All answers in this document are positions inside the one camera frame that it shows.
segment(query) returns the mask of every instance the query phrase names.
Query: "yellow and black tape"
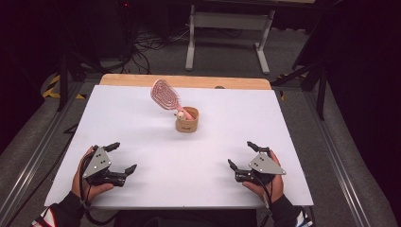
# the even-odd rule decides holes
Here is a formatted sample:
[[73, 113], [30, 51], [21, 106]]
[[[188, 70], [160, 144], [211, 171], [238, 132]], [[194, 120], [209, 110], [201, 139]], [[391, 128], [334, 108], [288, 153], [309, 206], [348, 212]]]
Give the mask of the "yellow and black tape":
[[[47, 86], [46, 91], [43, 93], [43, 97], [54, 97], [60, 98], [61, 95], [59, 93], [53, 93], [54, 87], [56, 87], [57, 82], [60, 80], [60, 75], [56, 75], [54, 78], [51, 79], [49, 85]], [[77, 98], [86, 99], [87, 95], [78, 94]]]

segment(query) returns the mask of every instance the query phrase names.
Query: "white board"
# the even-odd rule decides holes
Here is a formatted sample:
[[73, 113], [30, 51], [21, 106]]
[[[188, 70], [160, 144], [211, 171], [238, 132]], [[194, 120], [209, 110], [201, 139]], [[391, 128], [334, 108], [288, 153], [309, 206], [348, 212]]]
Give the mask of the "white board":
[[313, 204], [273, 91], [175, 90], [183, 106], [200, 112], [193, 133], [175, 130], [175, 111], [156, 104], [149, 87], [96, 86], [45, 205], [67, 195], [79, 160], [90, 146], [120, 142], [120, 148], [108, 153], [110, 171], [138, 167], [123, 187], [98, 196], [94, 207], [261, 207], [261, 200], [235, 181], [227, 162], [231, 159], [239, 168], [250, 169], [248, 163], [257, 153], [247, 141], [274, 150], [287, 172], [285, 194], [294, 205]]

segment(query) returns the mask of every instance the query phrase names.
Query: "black sleeve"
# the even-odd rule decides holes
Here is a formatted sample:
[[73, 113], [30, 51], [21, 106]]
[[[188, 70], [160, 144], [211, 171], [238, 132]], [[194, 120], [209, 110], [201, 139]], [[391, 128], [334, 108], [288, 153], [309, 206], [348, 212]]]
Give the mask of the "black sleeve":
[[313, 222], [300, 206], [293, 206], [286, 196], [275, 201], [270, 208], [274, 227], [313, 226]]
[[83, 214], [79, 197], [70, 192], [59, 204], [50, 205], [32, 222], [32, 226], [77, 227]]

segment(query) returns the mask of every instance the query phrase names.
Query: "gray floor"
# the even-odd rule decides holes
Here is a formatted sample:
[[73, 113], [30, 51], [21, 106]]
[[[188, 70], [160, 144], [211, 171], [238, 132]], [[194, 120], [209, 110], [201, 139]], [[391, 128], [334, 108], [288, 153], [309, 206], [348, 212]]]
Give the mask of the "gray floor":
[[[152, 74], [267, 78], [273, 81], [278, 75], [291, 72], [291, 65], [304, 45], [307, 35], [303, 31], [276, 29], [271, 31], [265, 47], [270, 67], [268, 76], [261, 74], [253, 49], [253, 43], [258, 38], [259, 34], [256, 32], [244, 31], [236, 38], [229, 38], [226, 34], [215, 30], [198, 32], [194, 69], [191, 72], [184, 70], [187, 46], [187, 41], [184, 39], [160, 50], [148, 50], [144, 54], [148, 58]], [[139, 59], [136, 55], [134, 58], [146, 66], [144, 58]], [[127, 73], [139, 74], [137, 66], [132, 61], [125, 69]], [[90, 76], [91, 78], [86, 79], [79, 91], [80, 94], [88, 95], [88, 97], [93, 87], [99, 82], [99, 75]], [[319, 226], [397, 226], [388, 201], [358, 154], [330, 89], [328, 88], [326, 92], [325, 121], [320, 121], [316, 117], [313, 105], [310, 105], [310, 100], [316, 98], [316, 92], [304, 93], [297, 88], [298, 84], [299, 80], [295, 79], [286, 86], [274, 88], [274, 90], [284, 91], [284, 101], [281, 100], [278, 92], [277, 97], [315, 203], [313, 211], [316, 224]], [[79, 122], [87, 100], [74, 99], [71, 103], [54, 137], [50, 140], [44, 159], [34, 177], [31, 180], [28, 179], [30, 184], [21, 201], [44, 177], [61, 153], [69, 138], [69, 135], [63, 131]], [[58, 102], [56, 98], [46, 98], [43, 106], [31, 117], [0, 156], [0, 171], [3, 172], [0, 176], [2, 204], [9, 200], [8, 195], [13, 190], [20, 172], [41, 143], [52, 119], [57, 115]], [[26, 226], [44, 210], [44, 199], [51, 186], [51, 178], [56, 173], [57, 168], [44, 181], [11, 226]], [[113, 211], [94, 211], [94, 216], [105, 219], [112, 213]], [[260, 210], [259, 216], [262, 217], [263, 214], [264, 211]], [[84, 219], [82, 226], [93, 225]]]

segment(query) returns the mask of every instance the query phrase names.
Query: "small basket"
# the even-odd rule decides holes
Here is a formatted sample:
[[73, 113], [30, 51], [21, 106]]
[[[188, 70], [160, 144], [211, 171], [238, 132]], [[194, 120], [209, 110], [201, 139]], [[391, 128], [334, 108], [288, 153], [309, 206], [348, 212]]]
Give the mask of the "small basket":
[[194, 120], [176, 120], [176, 129], [179, 132], [194, 132], [198, 128], [198, 119], [200, 113], [196, 108], [193, 107], [183, 107], [192, 117]]

